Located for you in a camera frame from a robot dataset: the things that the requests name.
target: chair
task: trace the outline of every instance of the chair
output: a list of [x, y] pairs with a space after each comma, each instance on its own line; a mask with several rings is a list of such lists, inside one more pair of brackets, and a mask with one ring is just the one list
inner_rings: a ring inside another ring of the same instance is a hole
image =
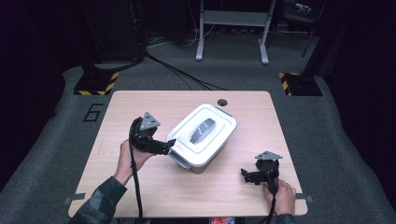
[[271, 44], [271, 40], [273, 39], [273, 36], [276, 32], [276, 28], [277, 28], [277, 24], [280, 20], [283, 21], [287, 21], [289, 23], [294, 23], [294, 24], [298, 24], [301, 25], [303, 27], [306, 27], [309, 29], [309, 33], [308, 33], [308, 41], [305, 45], [305, 49], [303, 52], [303, 56], [305, 56], [306, 51], [308, 50], [309, 44], [311, 43], [312, 37], [314, 36], [314, 33], [317, 29], [318, 26], [318, 22], [320, 20], [320, 17], [322, 15], [323, 9], [326, 6], [326, 2], [327, 0], [323, 0], [323, 1], [315, 1], [315, 2], [320, 2], [319, 5], [315, 5], [315, 6], [310, 6], [313, 8], [313, 12], [309, 15], [304, 15], [303, 13], [300, 13], [297, 11], [297, 8], [295, 7], [296, 3], [290, 3], [287, 2], [284, 4], [282, 11], [281, 11], [281, 15], [280, 18], [278, 18], [275, 21], [272, 33], [270, 35], [270, 38], [268, 38], [267, 41], [267, 48], [269, 49], [270, 44]]

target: plastic storage box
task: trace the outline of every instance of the plastic storage box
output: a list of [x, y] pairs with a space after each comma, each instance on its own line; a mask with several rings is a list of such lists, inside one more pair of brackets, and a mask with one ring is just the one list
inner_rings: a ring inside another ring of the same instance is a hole
[[195, 174], [202, 173], [236, 128], [236, 120], [213, 105], [200, 105], [166, 137], [176, 139], [168, 156]]

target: white lid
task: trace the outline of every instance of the white lid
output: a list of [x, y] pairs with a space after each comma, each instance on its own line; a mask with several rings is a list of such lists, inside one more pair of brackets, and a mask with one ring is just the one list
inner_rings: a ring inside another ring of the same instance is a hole
[[176, 139], [172, 152], [190, 165], [207, 164], [236, 128], [236, 120], [213, 105], [200, 105], [170, 132], [166, 141]]

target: light wood surface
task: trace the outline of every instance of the light wood surface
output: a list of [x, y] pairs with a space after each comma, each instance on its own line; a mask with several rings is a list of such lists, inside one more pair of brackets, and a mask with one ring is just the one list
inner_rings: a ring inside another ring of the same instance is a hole
[[[226, 146], [206, 170], [195, 175], [167, 156], [150, 158], [138, 172], [144, 217], [262, 217], [270, 206], [262, 186], [246, 183], [240, 169], [256, 171], [255, 156], [265, 150], [283, 156], [280, 178], [302, 192], [271, 96], [266, 91], [116, 91], [92, 147], [73, 201], [73, 216], [93, 191], [114, 172], [120, 143], [128, 138], [132, 121], [149, 112], [161, 126], [154, 139], [165, 141], [186, 116], [201, 104], [219, 106], [236, 119]], [[138, 217], [134, 181], [127, 184], [115, 217]], [[296, 201], [296, 215], [307, 212], [305, 200]]]

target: gray carpet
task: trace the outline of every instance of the gray carpet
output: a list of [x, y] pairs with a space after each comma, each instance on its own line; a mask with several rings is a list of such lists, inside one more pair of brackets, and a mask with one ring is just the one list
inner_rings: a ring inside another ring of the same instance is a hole
[[[337, 107], [321, 77], [322, 97], [286, 96], [279, 72], [301, 72], [315, 43], [301, 58], [305, 40], [276, 35], [268, 49], [270, 64], [261, 64], [255, 35], [218, 36], [205, 42], [204, 59], [196, 62], [191, 47], [166, 44], [148, 52], [206, 82], [233, 91], [269, 91], [303, 191], [315, 199], [298, 223], [396, 223], [374, 172], [361, 160], [344, 133]], [[114, 67], [119, 64], [105, 64]], [[190, 88], [162, 65], [145, 58], [120, 72], [107, 96], [78, 96], [73, 88], [80, 67], [64, 72], [66, 87], [30, 153], [0, 194], [0, 223], [66, 223], [63, 199], [77, 188], [85, 162], [106, 113], [111, 94], [118, 90], [172, 90]], [[195, 91], [199, 86], [189, 83]], [[96, 122], [83, 122], [92, 104], [101, 111]], [[257, 223], [249, 217], [247, 224]]]

